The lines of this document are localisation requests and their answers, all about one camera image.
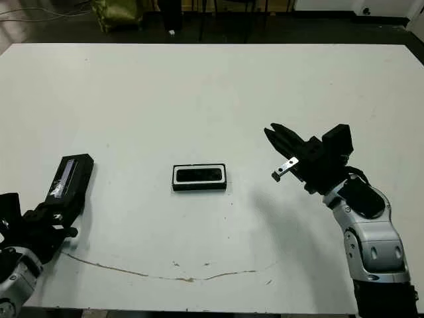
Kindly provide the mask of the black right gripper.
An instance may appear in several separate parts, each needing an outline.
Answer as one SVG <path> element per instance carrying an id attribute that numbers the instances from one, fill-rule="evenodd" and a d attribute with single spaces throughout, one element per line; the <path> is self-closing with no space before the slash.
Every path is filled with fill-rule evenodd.
<path id="1" fill-rule="evenodd" d="M 272 123 L 271 127 L 272 129 L 264 129 L 265 135 L 276 151 L 286 158 L 272 172 L 272 177 L 277 182 L 290 172 L 305 183 L 308 193 L 326 194 L 345 179 L 344 166 L 334 161 L 325 150 L 324 143 L 317 137 L 312 136 L 304 141 L 281 124 Z"/>

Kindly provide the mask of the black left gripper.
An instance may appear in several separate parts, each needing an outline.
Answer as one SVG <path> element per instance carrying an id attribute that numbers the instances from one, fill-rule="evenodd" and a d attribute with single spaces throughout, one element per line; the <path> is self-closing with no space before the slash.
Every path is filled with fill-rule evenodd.
<path id="1" fill-rule="evenodd" d="M 1 248 L 27 248 L 42 262 L 49 262 L 68 237 L 76 237 L 72 226 L 82 213 L 82 205 L 63 206 L 54 212 L 54 206 L 45 202 L 29 209 L 1 214 Z"/>

